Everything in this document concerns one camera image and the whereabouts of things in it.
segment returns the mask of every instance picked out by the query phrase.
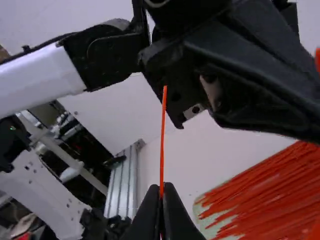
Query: orange brush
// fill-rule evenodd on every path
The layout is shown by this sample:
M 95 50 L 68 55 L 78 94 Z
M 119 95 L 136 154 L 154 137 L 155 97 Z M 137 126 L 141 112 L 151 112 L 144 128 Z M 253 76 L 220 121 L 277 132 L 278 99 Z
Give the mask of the orange brush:
M 320 147 L 299 141 L 205 193 L 198 218 L 218 214 L 212 240 L 319 240 L 319 173 Z

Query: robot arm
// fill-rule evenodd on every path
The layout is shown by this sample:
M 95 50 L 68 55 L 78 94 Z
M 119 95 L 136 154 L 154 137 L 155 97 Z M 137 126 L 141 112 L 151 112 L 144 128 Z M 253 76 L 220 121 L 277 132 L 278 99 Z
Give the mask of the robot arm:
M 66 50 L 56 42 L 1 64 L 0 82 L 0 119 L 86 89 Z

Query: white wall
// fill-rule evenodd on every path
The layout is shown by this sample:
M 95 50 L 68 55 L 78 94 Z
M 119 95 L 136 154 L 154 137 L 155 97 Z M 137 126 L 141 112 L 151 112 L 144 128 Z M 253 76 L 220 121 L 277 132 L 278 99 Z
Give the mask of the white wall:
M 131 20 L 131 0 L 1 0 L 0 44 L 10 54 L 109 19 Z
M 164 180 L 172 182 L 187 211 L 200 194 L 295 142 L 275 134 L 228 130 L 208 112 L 189 120 L 184 130 L 165 136 Z M 139 201 L 152 184 L 159 184 L 160 139 L 140 152 Z

